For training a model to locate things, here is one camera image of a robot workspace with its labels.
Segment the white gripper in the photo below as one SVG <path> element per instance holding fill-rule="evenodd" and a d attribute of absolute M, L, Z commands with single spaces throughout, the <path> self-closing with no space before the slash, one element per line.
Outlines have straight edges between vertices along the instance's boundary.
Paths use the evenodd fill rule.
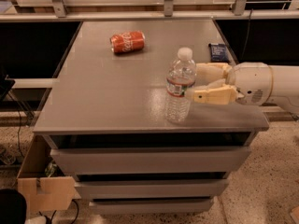
<path fill-rule="evenodd" d="M 233 68 L 228 63 L 198 63 L 196 84 L 202 86 L 185 91 L 191 102 L 228 105 L 236 100 L 242 105 L 261 105 L 271 94 L 273 75 L 265 63 L 240 63 Z"/>

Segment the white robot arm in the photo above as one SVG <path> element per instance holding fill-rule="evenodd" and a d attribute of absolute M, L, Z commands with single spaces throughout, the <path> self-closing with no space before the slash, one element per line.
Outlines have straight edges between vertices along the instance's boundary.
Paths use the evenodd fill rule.
<path fill-rule="evenodd" d="M 265 63 L 198 63 L 197 85 L 185 97 L 211 105 L 277 105 L 299 114 L 299 67 Z"/>

